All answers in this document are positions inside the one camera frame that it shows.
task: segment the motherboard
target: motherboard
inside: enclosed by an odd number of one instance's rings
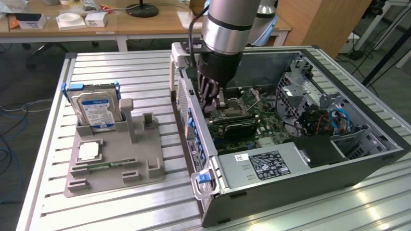
[[[282,144],[291,137],[275,112],[275,96],[251,87],[206,119],[219,154]]]

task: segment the aluminum extrusion table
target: aluminum extrusion table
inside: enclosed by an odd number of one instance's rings
[[[411,142],[411,127],[331,58],[320,60],[395,131]],[[170,100],[170,51],[68,54],[52,103],[17,230],[411,230],[411,154],[363,182],[224,225],[202,228],[188,181]],[[314,71],[326,92],[332,84]],[[76,116],[60,92],[62,82],[100,84],[118,80],[134,115],[154,112],[160,123],[167,179],[122,190],[67,198],[63,195]]]

